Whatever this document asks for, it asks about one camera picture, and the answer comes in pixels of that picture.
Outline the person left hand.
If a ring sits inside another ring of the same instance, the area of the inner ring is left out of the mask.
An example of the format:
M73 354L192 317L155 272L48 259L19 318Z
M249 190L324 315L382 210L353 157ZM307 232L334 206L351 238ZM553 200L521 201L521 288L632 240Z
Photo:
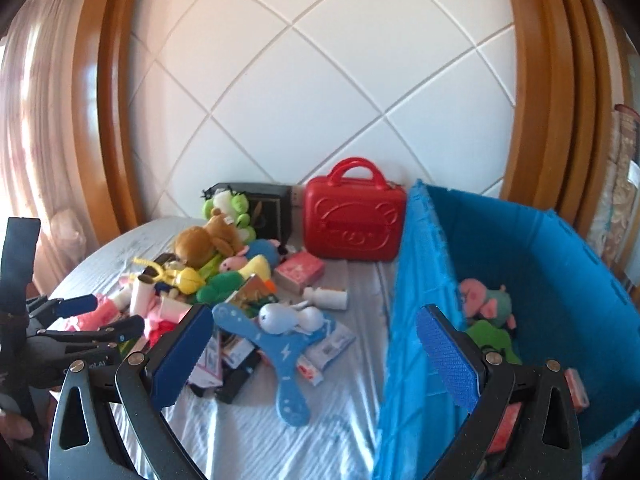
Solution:
M34 428L28 419L7 411L0 411L0 434L6 440L24 441L34 435Z

